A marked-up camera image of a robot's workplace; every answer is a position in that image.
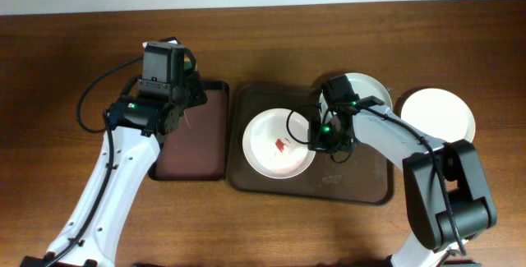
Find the pale green stained plate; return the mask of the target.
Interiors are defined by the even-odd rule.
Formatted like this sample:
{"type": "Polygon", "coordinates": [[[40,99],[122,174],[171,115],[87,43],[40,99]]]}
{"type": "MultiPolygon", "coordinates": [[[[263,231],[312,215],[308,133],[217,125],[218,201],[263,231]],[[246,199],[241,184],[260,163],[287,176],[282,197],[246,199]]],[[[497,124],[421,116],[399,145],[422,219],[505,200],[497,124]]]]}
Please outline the pale green stained plate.
{"type": "Polygon", "coordinates": [[[393,109],[392,100],[388,90],[378,80],[371,76],[361,73],[346,73],[329,78],[321,85],[321,88],[327,84],[330,84],[332,80],[336,80],[337,82],[347,80],[351,85],[354,94],[357,94],[360,99],[374,96],[375,98],[381,100],[384,103],[384,106],[389,110],[393,109]]]}

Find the pink plate with red stain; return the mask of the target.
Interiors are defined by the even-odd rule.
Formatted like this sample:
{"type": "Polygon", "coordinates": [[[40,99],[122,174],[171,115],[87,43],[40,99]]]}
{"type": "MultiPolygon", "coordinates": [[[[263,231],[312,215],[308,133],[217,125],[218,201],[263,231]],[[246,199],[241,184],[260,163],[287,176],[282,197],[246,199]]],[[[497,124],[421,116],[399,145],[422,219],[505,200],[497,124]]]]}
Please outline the pink plate with red stain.
{"type": "Polygon", "coordinates": [[[259,174],[287,179],[303,173],[316,153],[307,148],[309,122],[286,108],[272,108],[256,115],[242,136],[242,151],[259,174]]]}

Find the cream plate with red stain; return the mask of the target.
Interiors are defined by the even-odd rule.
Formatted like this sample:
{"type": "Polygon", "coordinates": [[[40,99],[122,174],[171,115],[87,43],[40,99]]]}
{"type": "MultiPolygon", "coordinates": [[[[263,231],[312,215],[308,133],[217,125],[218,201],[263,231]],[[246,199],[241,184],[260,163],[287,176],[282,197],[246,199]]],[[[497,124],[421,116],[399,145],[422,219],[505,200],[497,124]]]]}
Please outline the cream plate with red stain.
{"type": "Polygon", "coordinates": [[[416,90],[403,100],[399,113],[404,121],[429,136],[447,142],[474,140],[476,122],[472,110],[448,90],[416,90]]]}

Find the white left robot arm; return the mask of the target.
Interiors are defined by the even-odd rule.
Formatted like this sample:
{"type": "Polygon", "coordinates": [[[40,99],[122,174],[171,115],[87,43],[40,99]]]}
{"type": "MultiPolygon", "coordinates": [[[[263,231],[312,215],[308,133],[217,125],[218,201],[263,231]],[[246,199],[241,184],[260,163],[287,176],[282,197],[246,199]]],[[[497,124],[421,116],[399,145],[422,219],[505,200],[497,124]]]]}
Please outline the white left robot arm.
{"type": "Polygon", "coordinates": [[[41,257],[24,266],[113,266],[136,193],[156,163],[167,135],[188,108],[205,104],[204,86],[189,48],[149,42],[143,70],[103,111],[104,142],[76,208],[41,257]]]}

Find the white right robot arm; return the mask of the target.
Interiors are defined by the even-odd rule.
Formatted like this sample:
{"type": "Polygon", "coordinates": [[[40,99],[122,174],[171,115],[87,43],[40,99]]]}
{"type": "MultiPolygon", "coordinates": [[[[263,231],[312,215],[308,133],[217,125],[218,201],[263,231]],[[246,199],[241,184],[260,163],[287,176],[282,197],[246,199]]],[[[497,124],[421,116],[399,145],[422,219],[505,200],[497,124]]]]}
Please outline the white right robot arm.
{"type": "Polygon", "coordinates": [[[449,255],[465,255],[467,242],[496,225],[496,207],[471,142],[429,136],[374,96],[332,104],[320,99],[315,106],[322,135],[351,136],[403,172],[411,233],[385,265],[439,266],[449,255]]]}

